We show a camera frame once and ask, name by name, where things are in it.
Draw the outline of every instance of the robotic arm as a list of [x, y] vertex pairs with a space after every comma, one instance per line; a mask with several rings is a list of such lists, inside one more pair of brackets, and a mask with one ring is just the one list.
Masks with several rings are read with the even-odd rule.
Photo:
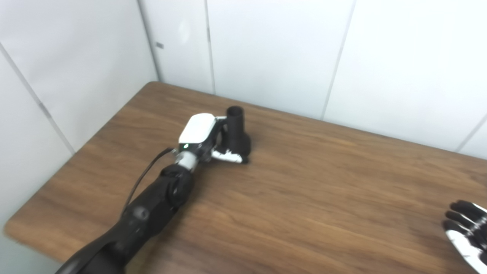
[[198, 162], [215, 158], [248, 163], [250, 138], [244, 132], [244, 110], [232, 106], [226, 114], [192, 116], [179, 137], [176, 162], [125, 208], [111, 229], [76, 252], [56, 274], [124, 274], [128, 262], [186, 203]]

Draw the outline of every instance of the wood grain surface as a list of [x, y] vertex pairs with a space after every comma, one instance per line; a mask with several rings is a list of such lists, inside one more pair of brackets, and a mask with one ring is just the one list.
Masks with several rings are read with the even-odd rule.
[[[107, 231], [133, 183], [196, 113], [245, 109], [248, 165], [198, 166], [190, 202], [129, 266], [139, 274], [475, 273], [444, 236], [450, 202], [487, 206], [487, 161], [157, 82], [7, 223], [59, 261]], [[164, 166], [163, 158], [139, 192]]]

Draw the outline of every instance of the black cylindrical object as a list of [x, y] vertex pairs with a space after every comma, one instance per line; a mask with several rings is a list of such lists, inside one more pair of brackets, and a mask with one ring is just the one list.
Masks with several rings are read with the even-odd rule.
[[245, 133], [244, 109], [231, 106], [226, 110], [227, 131], [223, 135], [222, 145], [232, 153], [248, 156], [250, 154], [250, 137]]

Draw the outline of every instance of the wire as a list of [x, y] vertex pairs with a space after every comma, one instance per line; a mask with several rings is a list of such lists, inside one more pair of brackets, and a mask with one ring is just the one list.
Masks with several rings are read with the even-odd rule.
[[165, 150], [163, 150], [161, 153], [159, 153], [154, 158], [154, 160], [152, 160], [152, 162], [150, 162], [150, 164], [147, 166], [147, 168], [144, 170], [144, 172], [142, 172], [142, 174], [140, 175], [139, 179], [137, 179], [137, 181], [133, 185], [132, 190], [130, 190], [130, 194], [127, 197], [127, 200], [125, 201], [125, 204], [123, 206], [122, 213], [120, 214], [120, 217], [122, 217], [123, 214], [125, 213], [125, 211], [127, 210], [127, 206], [130, 204], [130, 201], [132, 200], [132, 196], [135, 193], [135, 190], [137, 189], [137, 186], [140, 184], [140, 182], [142, 181], [142, 179], [144, 178], [144, 176], [147, 174], [147, 172], [149, 171], [149, 169], [157, 162], [157, 160], [159, 160], [162, 156], [166, 155], [167, 153], [169, 153], [171, 151], [174, 151], [174, 149], [173, 148], [169, 148], [169, 147], [166, 148]]

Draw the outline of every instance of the white fingertip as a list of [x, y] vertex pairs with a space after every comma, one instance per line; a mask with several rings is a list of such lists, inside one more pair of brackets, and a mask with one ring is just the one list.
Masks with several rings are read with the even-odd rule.
[[211, 157], [218, 160], [227, 161], [227, 162], [234, 162], [234, 163], [242, 162], [242, 156], [240, 156], [239, 154], [233, 154], [229, 150], [227, 150], [225, 154], [213, 150], [211, 152]]
[[445, 231], [448, 239], [462, 255], [463, 259], [473, 267], [479, 274], [487, 274], [487, 265], [479, 258], [482, 250], [472, 246], [469, 240], [460, 232], [455, 230]]
[[487, 213], [487, 210], [481, 206], [479, 206], [478, 204], [474, 204], [472, 203], [474, 206], [476, 206], [478, 209], [482, 210], [483, 212]]

